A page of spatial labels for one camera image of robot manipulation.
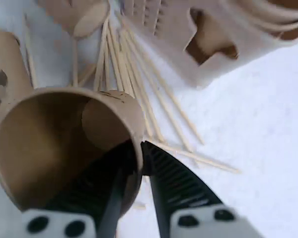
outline circular hole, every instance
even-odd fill
[[[214,213],[214,219],[217,221],[229,222],[229,221],[234,221],[235,217],[230,211],[221,209],[221,210],[217,210]]]
[[[44,231],[48,226],[49,218],[48,217],[37,217],[29,222],[27,230],[31,234],[36,234]]]
[[[78,237],[85,231],[85,223],[82,221],[74,221],[69,223],[65,228],[65,235],[67,237]]]

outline brown cardboard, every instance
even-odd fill
[[[0,31],[0,118],[9,103],[33,91],[16,37]]]
[[[131,138],[137,173],[128,178],[122,205],[122,213],[127,212],[141,182],[140,143],[144,126],[135,100],[113,97],[82,88],[45,88],[35,90],[7,109],[0,123],[0,182],[20,210],[44,207],[93,160],[108,151],[110,147],[106,145],[114,146]],[[126,104],[122,108],[132,108],[128,110],[135,116],[132,121],[119,109],[121,104]],[[86,112],[90,105],[94,111],[89,114]],[[107,120],[82,123],[91,122],[90,117],[96,119],[97,112]],[[124,136],[122,140],[116,140],[116,129]],[[106,143],[89,140],[85,134],[88,130],[104,133]]]
[[[98,29],[109,15],[108,0],[37,0],[56,23],[76,38]]]

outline paper cup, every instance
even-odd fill
[[[76,38],[91,35],[110,12],[108,0],[37,0],[37,3]]]
[[[92,161],[131,140],[137,165],[128,177],[124,214],[141,183],[144,130],[140,106],[123,92],[38,89],[0,123],[0,182],[20,210],[44,208]]]
[[[16,37],[0,31],[0,118],[14,100],[33,91]]]
[[[235,0],[245,11],[270,23],[298,21],[298,0]]]

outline toothpick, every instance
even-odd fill
[[[159,70],[157,70],[157,68],[155,67],[155,65],[153,64],[152,60],[149,58],[149,56],[147,55],[147,53],[144,51],[144,49],[142,48],[142,46],[135,41],[135,38],[134,37],[129,37],[127,35],[127,38],[130,41],[132,41],[132,39],[133,39],[132,42],[135,44],[135,46],[139,50],[139,53],[141,54],[141,56],[144,59],[144,61],[146,62],[146,64],[150,66],[150,69],[156,75],[159,83],[161,84],[161,86],[163,87],[163,89],[165,90],[165,92],[167,93],[167,95],[171,98],[171,100],[173,101],[173,103],[177,107],[177,109],[180,112],[180,114],[182,115],[182,117],[185,119],[185,121],[187,122],[187,124],[189,125],[189,127],[191,128],[191,130],[193,131],[193,133],[196,135],[196,137],[199,139],[199,141],[204,145],[204,141],[203,141],[202,137],[199,135],[199,133],[197,132],[197,129],[196,129],[195,125],[190,121],[190,119],[188,118],[188,116],[182,110],[182,108],[180,106],[180,103],[175,98],[173,92],[170,90],[170,86],[167,85],[167,83],[164,80],[164,78],[162,78]]]
[[[90,79],[92,74],[95,72],[95,70],[96,70],[95,63],[88,64],[85,67],[85,69],[82,71],[82,73],[78,75],[78,86],[83,87],[86,84],[86,82]]]
[[[125,62],[126,63],[126,67],[127,67],[127,71],[128,71],[128,74],[129,74],[129,77],[130,77],[130,81],[131,81],[131,86],[132,86],[132,89],[135,93],[135,96],[136,96],[136,99],[138,101],[138,103],[140,104],[140,107],[144,113],[144,118],[145,118],[145,126],[146,126],[146,130],[147,130],[147,133],[148,133],[148,136],[149,137],[153,137],[153,132],[152,132],[152,129],[151,129],[151,126],[150,126],[150,123],[148,121],[148,118],[147,118],[147,110],[143,104],[143,98],[141,96],[141,93],[139,92],[139,88],[136,84],[136,80],[135,80],[135,77],[133,75],[133,72],[132,72],[132,69],[131,69],[131,66],[129,64],[128,61]]]
[[[106,82],[106,90],[112,90],[112,85],[110,82],[110,68],[109,68],[109,55],[108,55],[108,42],[106,42],[105,48],[104,48],[105,52],[104,52],[104,63],[105,63],[105,82]]]
[[[112,30],[112,27],[111,27],[111,21],[109,20],[108,22],[108,26],[109,26],[109,31],[108,31],[108,34],[107,34],[107,41],[108,41],[108,47],[109,47],[109,52],[110,52],[110,56],[111,56],[111,59],[112,59],[112,62],[113,62],[113,66],[114,66],[114,72],[115,72],[115,76],[116,76],[116,80],[117,80],[117,88],[118,88],[118,91],[121,91],[123,92],[124,91],[124,86],[123,86],[123,83],[122,83],[122,79],[121,79],[121,73],[119,71],[119,63],[118,63],[118,54],[115,53],[115,48],[114,48],[114,37],[115,35],[113,35],[113,30]]]
[[[106,43],[107,30],[108,30],[108,18],[105,20],[103,24],[103,29],[101,33],[100,49],[98,54],[97,67],[96,67],[95,80],[94,80],[94,91],[98,91],[100,80],[103,75],[104,48],[105,48],[105,45],[107,44]]]
[[[161,133],[161,130],[160,130],[160,127],[159,127],[159,124],[154,116],[154,113],[153,113],[153,110],[152,110],[152,107],[150,105],[150,101],[149,101],[149,98],[147,96],[147,93],[146,93],[146,90],[145,90],[145,86],[141,80],[141,75],[140,75],[140,72],[135,64],[135,62],[132,60],[131,58],[131,52],[127,46],[127,42],[126,42],[126,39],[121,36],[121,44],[122,44],[122,48],[123,48],[123,51],[126,53],[126,57],[127,57],[127,60],[129,61],[130,65],[131,65],[131,68],[132,68],[132,71],[135,75],[135,81],[137,83],[137,85],[139,86],[140,88],[140,93],[141,93],[141,96],[142,98],[144,99],[144,103],[147,107],[147,110],[148,110],[148,113],[149,113],[149,116],[151,118],[151,121],[153,123],[153,127],[156,131],[156,134],[158,136],[158,139],[161,141],[161,142],[165,142],[165,139]]]
[[[240,170],[232,168],[232,167],[227,166],[227,165],[224,165],[223,163],[217,162],[213,159],[212,160],[207,159],[207,158],[204,158],[203,156],[199,156],[199,155],[190,153],[188,151],[183,151],[183,150],[180,150],[178,148],[174,148],[172,146],[165,145],[163,143],[152,141],[150,139],[148,139],[147,141],[154,144],[154,145],[156,145],[156,146],[158,146],[158,147],[160,147],[163,150],[168,150],[168,151],[175,152],[179,155],[187,156],[189,158],[192,158],[192,159],[196,160],[197,162],[201,162],[201,163],[204,163],[204,164],[207,164],[207,165],[210,165],[210,166],[213,166],[213,167],[216,167],[216,168],[219,168],[221,170],[225,170],[225,171],[228,171],[228,172],[231,172],[231,173],[234,173],[234,174],[241,174]]]
[[[174,115],[172,114],[169,106],[167,105],[164,97],[162,96],[161,92],[159,91],[159,88],[157,86],[157,84],[155,83],[155,81],[152,79],[151,74],[148,72],[147,67],[144,63],[144,60],[142,59],[142,57],[139,55],[139,53],[137,52],[136,48],[134,47],[134,45],[130,42],[130,39],[126,37],[126,33],[124,32],[123,37],[125,37],[125,39],[128,42],[128,46],[131,48],[131,51],[134,53],[134,55],[136,56],[138,63],[142,69],[142,71],[144,72],[147,80],[149,81],[151,87],[153,88],[153,91],[155,92],[155,94],[157,95],[163,109],[165,110],[165,112],[167,113],[173,127],[175,128],[176,132],[178,133],[180,139],[182,140],[183,144],[185,145],[185,147],[187,148],[188,151],[193,152],[193,147],[192,145],[189,143],[189,141],[187,140],[187,138],[185,137],[185,135],[182,132],[181,127],[179,126],[179,124],[177,123],[177,121],[174,118]]]
[[[204,141],[203,141],[202,137],[199,135],[199,133],[198,133],[195,125],[190,121],[190,119],[188,118],[188,116],[182,110],[182,108],[180,106],[180,103],[178,102],[178,100],[176,99],[176,97],[174,96],[174,94],[172,93],[172,91],[170,90],[170,88],[167,85],[167,83],[164,80],[164,78],[162,78],[159,70],[157,70],[157,68],[155,67],[153,61],[150,59],[150,57],[145,52],[145,50],[143,49],[143,47],[136,41],[135,36],[134,36],[134,33],[132,32],[132,30],[130,29],[130,27],[128,26],[128,24],[126,24],[126,21],[124,20],[124,17],[120,13],[118,13],[118,12],[115,12],[115,14],[116,14],[117,18],[120,20],[121,24],[126,28],[127,32],[129,33],[129,36],[126,35],[126,37],[129,38],[129,41],[131,41],[132,43],[134,43],[134,45],[138,49],[139,53],[141,54],[142,58],[144,59],[144,61],[146,62],[146,64],[150,66],[151,70],[156,75],[157,79],[159,80],[159,83],[162,85],[162,87],[165,90],[165,92],[167,93],[167,95],[171,98],[171,100],[173,101],[173,103],[175,104],[175,106],[177,107],[178,111],[181,113],[182,117],[185,119],[185,121],[187,122],[187,124],[189,125],[189,127],[191,128],[191,130],[193,131],[193,133],[196,135],[196,137],[199,139],[199,141],[202,144],[204,144]]]

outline cardboard tube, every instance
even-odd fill
[[[33,91],[16,37],[0,31],[0,119],[9,103]]]
[[[20,210],[43,208],[92,161],[130,139],[135,172],[127,181],[124,214],[140,187],[143,131],[140,106],[123,92],[38,89],[10,105],[1,121],[0,182]]]

